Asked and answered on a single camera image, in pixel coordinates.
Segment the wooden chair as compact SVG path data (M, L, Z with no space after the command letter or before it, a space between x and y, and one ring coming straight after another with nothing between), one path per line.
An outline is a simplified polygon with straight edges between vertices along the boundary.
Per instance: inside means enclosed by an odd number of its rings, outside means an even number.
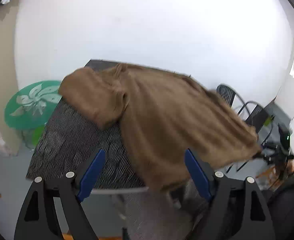
M257 175L256 180L261 186L275 190L292 176L294 176L294 161L289 160L282 166L272 165Z

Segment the brown fleece garment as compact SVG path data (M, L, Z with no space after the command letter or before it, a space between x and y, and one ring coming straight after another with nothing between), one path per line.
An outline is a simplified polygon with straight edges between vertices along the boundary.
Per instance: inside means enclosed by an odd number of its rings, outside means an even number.
M258 136L215 92L192 77L119 63L80 68L58 90L63 100L99 129L119 124L135 172L154 191L184 184L184 153L193 150L212 168L248 160Z

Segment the black floral table cloth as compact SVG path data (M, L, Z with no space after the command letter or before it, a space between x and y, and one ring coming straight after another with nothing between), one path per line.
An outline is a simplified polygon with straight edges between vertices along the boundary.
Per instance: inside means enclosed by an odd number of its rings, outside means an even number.
M64 100L60 100L46 123L26 178L60 178L75 171L98 149L105 152L105 164L94 189L127 190L145 186L127 157L119 122L101 130Z

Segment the black mesh chair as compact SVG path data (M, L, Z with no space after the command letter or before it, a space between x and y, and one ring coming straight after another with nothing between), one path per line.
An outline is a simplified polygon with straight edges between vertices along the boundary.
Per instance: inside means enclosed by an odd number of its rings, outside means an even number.
M249 121L249 109L245 106L244 99L232 87L226 84L220 84L216 88L216 92L244 121Z

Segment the green round flower table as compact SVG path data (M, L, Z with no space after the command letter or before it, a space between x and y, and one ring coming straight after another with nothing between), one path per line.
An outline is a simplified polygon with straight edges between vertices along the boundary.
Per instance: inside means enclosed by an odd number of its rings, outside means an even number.
M58 94L60 84L56 80L32 83L16 92L5 107L7 126L14 129L26 147L32 150L61 100Z

